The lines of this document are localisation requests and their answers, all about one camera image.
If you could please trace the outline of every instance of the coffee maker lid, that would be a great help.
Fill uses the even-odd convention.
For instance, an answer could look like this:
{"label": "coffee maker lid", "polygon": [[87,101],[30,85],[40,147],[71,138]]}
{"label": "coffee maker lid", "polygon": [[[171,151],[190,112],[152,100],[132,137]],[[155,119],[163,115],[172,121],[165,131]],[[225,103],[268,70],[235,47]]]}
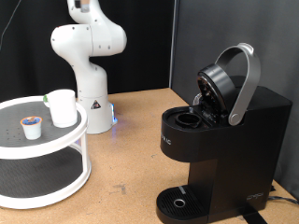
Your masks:
{"label": "coffee maker lid", "polygon": [[[237,95],[235,85],[224,70],[234,56],[242,52],[246,56],[248,70],[241,91]],[[257,88],[261,76],[261,64],[254,48],[249,44],[240,43],[226,49],[215,63],[202,69],[198,75],[198,85],[203,98],[206,98],[219,112],[230,113],[228,122],[234,126],[243,119]]]}

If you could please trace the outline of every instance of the black mat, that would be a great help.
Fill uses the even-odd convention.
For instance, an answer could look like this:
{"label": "black mat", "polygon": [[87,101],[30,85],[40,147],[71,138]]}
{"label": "black mat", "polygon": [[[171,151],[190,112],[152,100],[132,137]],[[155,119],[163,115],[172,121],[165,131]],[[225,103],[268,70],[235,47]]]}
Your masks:
{"label": "black mat", "polygon": [[0,160],[0,195],[47,195],[74,182],[82,171],[81,154],[72,147],[31,159]]}
{"label": "black mat", "polygon": [[[21,119],[38,116],[41,123],[41,137],[36,140],[27,140],[20,124]],[[53,125],[50,109],[43,102],[31,102],[12,105],[0,110],[0,147],[29,147],[47,143],[58,139],[75,130],[81,123],[78,112],[78,122],[67,128],[57,128]]]}

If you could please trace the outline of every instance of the black backdrop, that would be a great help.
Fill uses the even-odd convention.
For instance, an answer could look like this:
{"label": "black backdrop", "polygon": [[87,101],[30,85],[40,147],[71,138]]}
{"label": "black backdrop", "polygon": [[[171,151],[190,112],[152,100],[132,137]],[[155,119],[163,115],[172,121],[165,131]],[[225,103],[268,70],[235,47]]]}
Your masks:
{"label": "black backdrop", "polygon": [[[19,0],[0,2],[0,34]],[[127,34],[123,53],[91,58],[107,71],[108,93],[168,87],[174,0],[100,0],[100,6]],[[66,0],[22,0],[0,51],[0,102],[77,90],[71,66],[51,48],[57,26],[75,24]]]}

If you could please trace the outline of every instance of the blue light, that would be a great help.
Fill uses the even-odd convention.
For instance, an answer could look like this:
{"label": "blue light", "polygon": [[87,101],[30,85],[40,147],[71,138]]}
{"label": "blue light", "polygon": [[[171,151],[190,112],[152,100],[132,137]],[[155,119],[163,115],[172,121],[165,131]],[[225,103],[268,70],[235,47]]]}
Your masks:
{"label": "blue light", "polygon": [[114,117],[114,105],[112,105],[112,121],[113,121],[113,123],[118,122],[118,119]]}

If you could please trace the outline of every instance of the white paper cup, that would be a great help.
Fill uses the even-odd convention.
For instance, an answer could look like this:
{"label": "white paper cup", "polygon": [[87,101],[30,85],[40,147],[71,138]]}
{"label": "white paper cup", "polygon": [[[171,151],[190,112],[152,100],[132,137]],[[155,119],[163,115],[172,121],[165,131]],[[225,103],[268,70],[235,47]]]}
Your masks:
{"label": "white paper cup", "polygon": [[46,95],[50,108],[50,115],[54,126],[66,128],[73,126],[78,121],[75,92],[71,90],[52,91]]}
{"label": "white paper cup", "polygon": [[35,140],[41,136],[41,117],[32,116],[21,120],[21,126],[24,129],[28,140]]}

